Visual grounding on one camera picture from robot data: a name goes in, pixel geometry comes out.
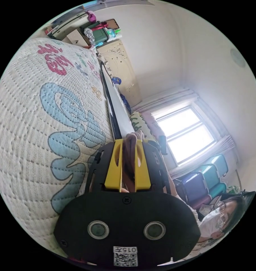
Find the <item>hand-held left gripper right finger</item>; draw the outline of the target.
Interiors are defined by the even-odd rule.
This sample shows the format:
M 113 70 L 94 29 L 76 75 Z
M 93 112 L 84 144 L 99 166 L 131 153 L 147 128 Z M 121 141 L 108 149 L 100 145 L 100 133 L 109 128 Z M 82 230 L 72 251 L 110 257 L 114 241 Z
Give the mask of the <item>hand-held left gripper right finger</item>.
M 148 172 L 148 166 L 145 158 L 143 142 L 137 140 L 135 145 L 135 166 L 134 166 L 135 190 L 149 190 L 151 181 Z

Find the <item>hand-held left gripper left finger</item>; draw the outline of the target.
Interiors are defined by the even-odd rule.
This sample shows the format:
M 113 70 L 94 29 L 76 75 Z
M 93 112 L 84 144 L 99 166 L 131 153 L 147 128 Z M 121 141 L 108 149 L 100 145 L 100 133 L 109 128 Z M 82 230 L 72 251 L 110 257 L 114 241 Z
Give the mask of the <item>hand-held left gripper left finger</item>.
M 106 189 L 122 188 L 122 156 L 123 140 L 117 139 L 114 142 L 110 164 L 104 183 Z

